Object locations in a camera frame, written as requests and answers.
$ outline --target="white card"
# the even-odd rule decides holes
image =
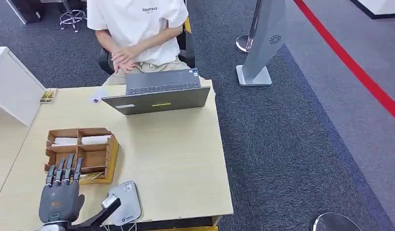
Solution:
[[[108,92],[105,89],[99,89],[98,91],[96,91],[94,93],[94,95],[90,98],[90,101],[93,104],[99,104],[99,102],[101,101],[101,98],[103,97],[107,97],[108,96]]]

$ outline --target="small card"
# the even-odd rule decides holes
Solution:
[[[107,97],[108,92],[105,89],[99,89],[94,93],[94,95],[90,98],[90,101],[93,104],[98,104],[101,101],[101,98]]]
[[[80,175],[80,180],[93,180],[95,178],[105,178],[105,172],[94,172]]]
[[[53,103],[57,92],[58,88],[47,88],[40,99],[40,103]]]

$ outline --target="yellow sticker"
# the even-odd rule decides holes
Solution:
[[[158,106],[167,106],[167,105],[172,105],[172,103],[159,103],[159,104],[153,104],[153,107],[158,107]]]

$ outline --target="fan logo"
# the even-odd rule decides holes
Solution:
[[[273,36],[270,38],[270,44],[271,44],[271,45],[276,45],[276,44],[278,44],[280,41],[281,41],[281,36],[280,36],[280,35],[273,35]]]

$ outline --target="round metal base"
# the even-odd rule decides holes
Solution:
[[[361,231],[349,218],[338,213],[324,213],[317,217],[311,231]]]
[[[76,23],[85,18],[85,12],[81,10],[72,10],[71,12],[66,12],[60,16],[60,27],[62,30],[64,30],[64,25],[72,25],[74,32],[77,33],[79,30],[76,28]]]
[[[247,41],[249,40],[249,35],[242,35],[236,39],[237,50],[243,54],[248,54],[247,51]]]

